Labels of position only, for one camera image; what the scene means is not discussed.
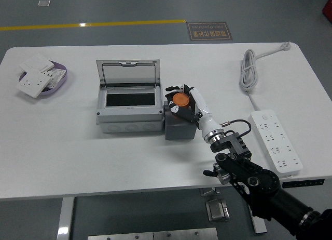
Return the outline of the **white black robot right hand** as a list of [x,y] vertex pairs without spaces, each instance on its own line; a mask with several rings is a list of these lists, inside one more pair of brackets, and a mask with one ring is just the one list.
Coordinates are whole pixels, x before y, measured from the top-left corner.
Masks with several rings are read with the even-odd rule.
[[[221,139],[225,137],[224,130],[214,120],[205,99],[198,89],[182,84],[167,87],[165,90],[168,92],[165,97],[167,98],[171,113],[188,122],[195,123],[197,128],[202,131],[202,138],[206,143],[212,143],[214,138]],[[175,96],[177,94],[188,96],[188,108],[176,104]]]

